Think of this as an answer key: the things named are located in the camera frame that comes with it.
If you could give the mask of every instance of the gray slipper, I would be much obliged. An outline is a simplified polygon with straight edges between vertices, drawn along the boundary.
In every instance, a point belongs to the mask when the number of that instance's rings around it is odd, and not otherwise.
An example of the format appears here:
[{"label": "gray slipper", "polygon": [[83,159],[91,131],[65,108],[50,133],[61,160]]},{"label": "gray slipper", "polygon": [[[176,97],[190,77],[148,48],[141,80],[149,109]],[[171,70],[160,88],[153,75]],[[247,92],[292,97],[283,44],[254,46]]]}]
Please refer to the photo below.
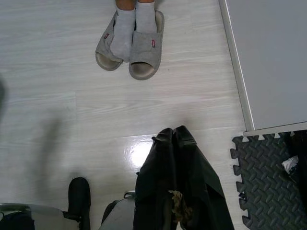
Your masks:
[{"label": "gray slipper", "polygon": [[129,72],[137,80],[151,78],[158,71],[161,63],[164,16],[160,11],[155,12],[155,21],[157,33],[133,32]]},{"label": "gray slipper", "polygon": [[113,27],[116,22],[117,12],[115,12],[110,24],[102,35],[97,48],[96,48],[96,61],[97,64],[108,71],[116,70],[123,62],[122,59],[114,56],[110,50],[110,45],[114,38]]}]

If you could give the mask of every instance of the person's leg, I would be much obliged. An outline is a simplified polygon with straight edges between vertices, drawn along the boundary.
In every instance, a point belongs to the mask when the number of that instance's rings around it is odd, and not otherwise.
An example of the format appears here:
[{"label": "person's leg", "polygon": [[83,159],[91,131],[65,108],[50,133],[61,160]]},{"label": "person's leg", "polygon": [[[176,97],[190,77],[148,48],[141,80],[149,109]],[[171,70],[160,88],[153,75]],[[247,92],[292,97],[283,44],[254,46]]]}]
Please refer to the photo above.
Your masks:
[{"label": "person's leg", "polygon": [[140,33],[157,33],[154,0],[138,0],[136,6],[136,30]]},{"label": "person's leg", "polygon": [[135,27],[135,1],[116,0],[116,6],[118,16],[110,49],[116,57],[128,62]]}]

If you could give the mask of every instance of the white wooden floor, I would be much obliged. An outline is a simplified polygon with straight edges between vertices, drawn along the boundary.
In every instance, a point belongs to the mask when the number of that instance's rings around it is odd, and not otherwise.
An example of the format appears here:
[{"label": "white wooden floor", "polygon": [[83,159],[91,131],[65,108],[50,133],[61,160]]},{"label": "white wooden floor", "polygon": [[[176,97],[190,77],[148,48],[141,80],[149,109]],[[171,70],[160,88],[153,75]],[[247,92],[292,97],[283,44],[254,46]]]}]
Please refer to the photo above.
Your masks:
[{"label": "white wooden floor", "polygon": [[241,220],[229,149],[245,130],[218,0],[164,0],[162,63],[147,81],[107,72],[94,51],[113,0],[0,2],[0,202],[65,210],[75,176],[92,190],[92,227],[135,186],[151,136],[186,125]]}]

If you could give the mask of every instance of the wood laminate floor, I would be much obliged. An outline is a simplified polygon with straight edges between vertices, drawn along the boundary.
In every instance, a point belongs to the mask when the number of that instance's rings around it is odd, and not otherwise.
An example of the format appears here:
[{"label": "wood laminate floor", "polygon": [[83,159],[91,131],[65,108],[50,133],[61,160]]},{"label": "wood laminate floor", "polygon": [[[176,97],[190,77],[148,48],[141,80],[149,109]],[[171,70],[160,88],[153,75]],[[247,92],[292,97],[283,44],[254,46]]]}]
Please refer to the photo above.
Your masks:
[{"label": "wood laminate floor", "polygon": [[107,204],[134,188],[151,136],[186,125],[220,176],[236,230],[245,229],[229,153],[245,127],[218,0],[158,3],[162,63],[146,81],[127,63],[114,72],[96,64],[113,0],[0,3],[0,202],[65,210],[70,180],[84,176],[98,229]]}]

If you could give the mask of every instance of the white sock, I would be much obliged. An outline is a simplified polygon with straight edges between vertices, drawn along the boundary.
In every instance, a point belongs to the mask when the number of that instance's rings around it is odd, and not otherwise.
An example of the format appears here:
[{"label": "white sock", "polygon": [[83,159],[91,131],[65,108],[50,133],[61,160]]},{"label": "white sock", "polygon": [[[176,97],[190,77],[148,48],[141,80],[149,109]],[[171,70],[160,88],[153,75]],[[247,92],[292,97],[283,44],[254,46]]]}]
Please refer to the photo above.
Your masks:
[{"label": "white sock", "polygon": [[136,4],[136,31],[140,33],[157,33],[154,2]]},{"label": "white sock", "polygon": [[135,10],[123,11],[117,9],[118,16],[114,25],[114,38],[110,45],[112,53],[129,62],[132,35],[135,27]]}]

